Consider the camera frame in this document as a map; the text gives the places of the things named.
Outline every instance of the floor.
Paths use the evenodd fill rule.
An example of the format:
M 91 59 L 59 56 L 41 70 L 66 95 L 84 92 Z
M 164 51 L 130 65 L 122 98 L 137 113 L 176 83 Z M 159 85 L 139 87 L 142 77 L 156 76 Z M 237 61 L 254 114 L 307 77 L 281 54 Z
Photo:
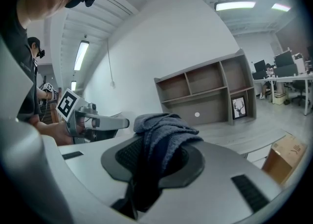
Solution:
M 240 154 L 251 149 L 259 149 L 280 139 L 285 132 L 308 145 L 304 157 L 294 171 L 286 186 L 294 184 L 306 168 L 313 150 L 313 112 L 307 116 L 304 102 L 301 106 L 295 101 L 289 105 L 276 105 L 268 100 L 257 98 L 257 119 L 242 118 L 235 121 L 235 126 L 227 123 L 200 125 L 196 128 L 204 141 L 228 147 Z

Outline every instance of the office chair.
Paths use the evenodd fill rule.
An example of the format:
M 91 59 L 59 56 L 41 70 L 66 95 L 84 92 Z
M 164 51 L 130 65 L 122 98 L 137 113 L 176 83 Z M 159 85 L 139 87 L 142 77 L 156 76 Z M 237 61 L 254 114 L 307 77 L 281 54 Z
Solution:
M 294 89 L 299 90 L 300 91 L 300 95 L 298 95 L 295 98 L 292 98 L 291 101 L 293 102 L 295 99 L 299 99 L 298 101 L 298 105 L 301 105 L 301 101 L 305 100 L 305 95 L 302 95 L 303 91 L 305 90 L 305 81 L 294 81 L 292 83 L 292 86 Z

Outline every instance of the deer picture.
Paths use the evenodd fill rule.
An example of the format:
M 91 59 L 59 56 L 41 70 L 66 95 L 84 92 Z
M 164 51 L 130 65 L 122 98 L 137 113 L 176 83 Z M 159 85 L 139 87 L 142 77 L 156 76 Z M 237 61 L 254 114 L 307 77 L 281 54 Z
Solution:
M 234 109 L 238 112 L 239 117 L 243 116 L 244 114 L 241 113 L 241 109 L 245 106 L 244 102 L 241 101 L 242 106 L 240 108 L 237 107 L 236 102 L 234 103 Z

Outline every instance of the gray towel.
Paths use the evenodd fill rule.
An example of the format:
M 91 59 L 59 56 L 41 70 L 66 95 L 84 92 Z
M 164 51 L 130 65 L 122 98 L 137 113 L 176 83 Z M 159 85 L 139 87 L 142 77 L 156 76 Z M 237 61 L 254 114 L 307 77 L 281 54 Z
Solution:
M 173 157 L 175 150 L 185 141 L 203 140 L 197 134 L 198 130 L 188 124 L 174 113 L 143 114 L 134 122 L 134 132 L 144 134 L 144 155 L 147 163 L 151 160 L 153 151 L 159 144 L 157 155 L 161 159 L 161 173 L 166 170 L 168 162 Z

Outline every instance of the cardboard box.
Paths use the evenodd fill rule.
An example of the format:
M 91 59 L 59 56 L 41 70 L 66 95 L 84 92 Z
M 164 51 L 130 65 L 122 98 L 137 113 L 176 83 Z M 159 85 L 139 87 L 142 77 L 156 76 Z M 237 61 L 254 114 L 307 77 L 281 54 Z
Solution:
M 284 184 L 299 164 L 306 144 L 298 141 L 291 134 L 273 143 L 262 170 L 278 184 Z

